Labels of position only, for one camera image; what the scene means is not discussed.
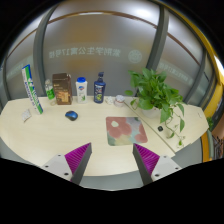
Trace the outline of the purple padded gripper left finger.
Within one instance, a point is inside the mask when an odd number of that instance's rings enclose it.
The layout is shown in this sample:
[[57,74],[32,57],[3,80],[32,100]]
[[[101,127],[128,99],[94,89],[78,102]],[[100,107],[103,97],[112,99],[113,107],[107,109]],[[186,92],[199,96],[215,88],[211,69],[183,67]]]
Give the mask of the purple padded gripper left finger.
[[55,155],[42,166],[42,169],[79,185],[91,154],[91,144],[87,143],[65,155]]

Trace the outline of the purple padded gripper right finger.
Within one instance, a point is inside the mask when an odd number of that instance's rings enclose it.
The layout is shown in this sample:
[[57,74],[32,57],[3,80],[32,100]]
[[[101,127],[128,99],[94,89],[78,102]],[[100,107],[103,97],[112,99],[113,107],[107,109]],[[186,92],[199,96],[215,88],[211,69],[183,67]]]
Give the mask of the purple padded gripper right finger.
[[166,177],[181,170],[181,167],[170,157],[159,156],[149,149],[133,144],[133,155],[138,166],[143,185]]

